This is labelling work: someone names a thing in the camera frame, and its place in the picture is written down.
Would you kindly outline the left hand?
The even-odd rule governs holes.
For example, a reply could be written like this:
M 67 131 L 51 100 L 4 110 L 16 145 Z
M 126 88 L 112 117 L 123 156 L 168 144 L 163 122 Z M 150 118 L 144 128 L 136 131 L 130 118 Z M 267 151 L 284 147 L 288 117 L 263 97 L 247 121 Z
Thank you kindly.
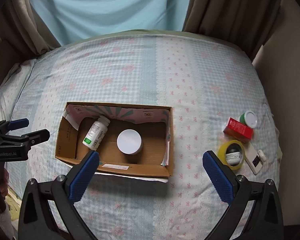
M 9 181 L 9 173 L 6 168 L 3 169 L 2 173 L 3 179 L 0 181 L 0 193 L 2 197 L 6 197 L 8 194 L 8 181 Z

